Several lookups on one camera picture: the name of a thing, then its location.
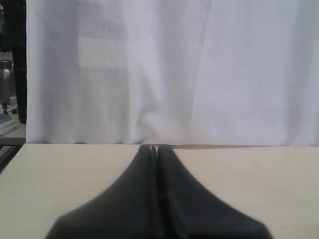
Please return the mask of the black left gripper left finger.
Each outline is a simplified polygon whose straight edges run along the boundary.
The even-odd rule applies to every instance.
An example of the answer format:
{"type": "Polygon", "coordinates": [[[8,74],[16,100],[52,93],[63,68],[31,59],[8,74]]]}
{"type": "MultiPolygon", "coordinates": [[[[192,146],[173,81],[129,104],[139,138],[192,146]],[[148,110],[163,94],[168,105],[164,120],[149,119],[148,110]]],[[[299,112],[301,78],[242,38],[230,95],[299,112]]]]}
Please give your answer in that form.
{"type": "Polygon", "coordinates": [[[140,146],[123,174],[104,192],[61,216],[48,239],[157,238],[156,150],[140,146]]]}

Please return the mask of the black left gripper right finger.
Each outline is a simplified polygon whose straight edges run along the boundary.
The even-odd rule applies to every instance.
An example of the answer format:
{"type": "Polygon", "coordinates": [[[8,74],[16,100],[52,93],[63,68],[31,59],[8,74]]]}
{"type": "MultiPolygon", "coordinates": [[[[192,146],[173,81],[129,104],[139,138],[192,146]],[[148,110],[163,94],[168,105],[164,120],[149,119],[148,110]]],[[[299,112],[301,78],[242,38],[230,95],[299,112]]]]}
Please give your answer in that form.
{"type": "Polygon", "coordinates": [[[208,191],[168,145],[158,148],[157,183],[167,239],[271,239],[260,221],[208,191]]]}

